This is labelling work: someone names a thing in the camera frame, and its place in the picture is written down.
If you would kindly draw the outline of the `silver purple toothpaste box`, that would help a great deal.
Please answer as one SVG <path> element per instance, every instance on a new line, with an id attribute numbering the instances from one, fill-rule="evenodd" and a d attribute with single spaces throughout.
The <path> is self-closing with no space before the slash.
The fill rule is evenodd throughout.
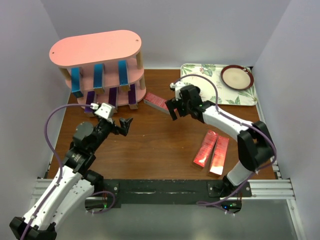
<path id="1" fill-rule="evenodd" d="M 114 107 L 114 113 L 118 112 L 118 88 L 112 87 L 108 93 L 108 103 Z"/>

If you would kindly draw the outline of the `blue toothpaste box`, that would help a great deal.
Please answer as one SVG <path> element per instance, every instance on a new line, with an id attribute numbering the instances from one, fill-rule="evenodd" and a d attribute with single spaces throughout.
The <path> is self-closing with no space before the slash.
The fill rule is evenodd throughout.
<path id="1" fill-rule="evenodd" d="M 71 69 L 71 93 L 78 99 L 82 98 L 83 91 L 81 87 L 82 73 L 80 67 L 74 67 Z"/>
<path id="2" fill-rule="evenodd" d="M 120 60 L 118 62 L 118 76 L 119 87 L 122 91 L 130 91 L 129 77 L 128 77 L 128 65 L 126 60 Z"/>
<path id="3" fill-rule="evenodd" d="M 93 90 L 97 95 L 105 92 L 105 66 L 103 63 L 96 64 L 93 71 Z"/>

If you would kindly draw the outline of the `blue toothpaste box front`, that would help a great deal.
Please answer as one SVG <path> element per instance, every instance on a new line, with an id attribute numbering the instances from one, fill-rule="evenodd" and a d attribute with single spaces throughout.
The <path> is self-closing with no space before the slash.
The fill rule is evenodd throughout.
<path id="1" fill-rule="evenodd" d="M 80 67 L 74 67 L 71 69 L 71 93 L 78 99 L 82 98 L 83 91 L 81 87 L 82 73 Z"/>

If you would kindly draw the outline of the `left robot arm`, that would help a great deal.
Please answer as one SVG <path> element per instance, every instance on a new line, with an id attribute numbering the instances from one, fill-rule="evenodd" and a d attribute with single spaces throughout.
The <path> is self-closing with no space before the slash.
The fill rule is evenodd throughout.
<path id="1" fill-rule="evenodd" d="M 54 240 L 67 216 L 85 199 L 99 196 L 104 190 L 103 177 L 90 170 L 95 152 L 109 134 L 126 136 L 132 118 L 120 118 L 120 125 L 100 117 L 97 125 L 80 123 L 65 154 L 62 167 L 42 196 L 22 217 L 9 224 L 18 240 Z"/>

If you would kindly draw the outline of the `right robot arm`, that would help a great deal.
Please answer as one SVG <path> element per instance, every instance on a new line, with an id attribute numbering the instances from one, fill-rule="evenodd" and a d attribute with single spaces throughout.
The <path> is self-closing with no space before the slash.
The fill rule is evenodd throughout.
<path id="1" fill-rule="evenodd" d="M 222 179 L 222 199 L 235 196 L 266 162 L 277 155 L 276 147 L 266 124 L 238 118 L 212 101 L 202 101 L 200 89 L 183 82 L 171 83 L 174 98 L 165 102 L 173 120 L 190 115 L 203 124 L 213 126 L 236 140 L 238 162 Z"/>

